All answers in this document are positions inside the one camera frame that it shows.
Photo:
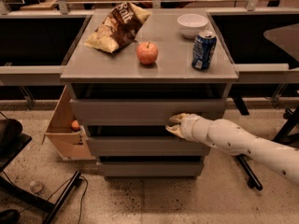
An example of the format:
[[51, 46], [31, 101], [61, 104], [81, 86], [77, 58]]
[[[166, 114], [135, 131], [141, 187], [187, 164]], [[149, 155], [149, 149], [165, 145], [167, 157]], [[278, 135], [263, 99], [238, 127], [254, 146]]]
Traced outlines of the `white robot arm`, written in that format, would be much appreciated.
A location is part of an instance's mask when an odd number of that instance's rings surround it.
[[256, 136], [228, 119], [205, 119], [180, 113], [165, 128], [187, 141], [205, 144], [231, 156], [246, 155], [299, 185], [299, 150]]

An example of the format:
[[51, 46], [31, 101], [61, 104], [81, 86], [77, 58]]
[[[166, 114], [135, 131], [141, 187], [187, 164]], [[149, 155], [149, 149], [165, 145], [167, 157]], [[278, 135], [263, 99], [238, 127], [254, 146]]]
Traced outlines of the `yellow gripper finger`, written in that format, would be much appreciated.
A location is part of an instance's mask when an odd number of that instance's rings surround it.
[[195, 122], [198, 119], [198, 115], [189, 113], [180, 113], [169, 118], [169, 120], [174, 123]]
[[174, 125], [174, 126], [166, 125], [165, 128], [173, 135], [175, 135], [179, 138], [183, 138], [183, 134], [182, 134], [180, 126], [178, 124]]

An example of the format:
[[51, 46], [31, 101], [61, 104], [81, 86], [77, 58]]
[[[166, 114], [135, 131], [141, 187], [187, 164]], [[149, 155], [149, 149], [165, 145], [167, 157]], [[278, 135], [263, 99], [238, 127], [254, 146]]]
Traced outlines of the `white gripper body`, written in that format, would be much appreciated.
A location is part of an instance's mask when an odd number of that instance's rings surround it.
[[212, 120], [199, 116], [199, 119], [195, 122], [183, 122], [180, 123], [179, 126], [184, 139], [193, 142], [206, 143], [208, 128], [211, 123]]

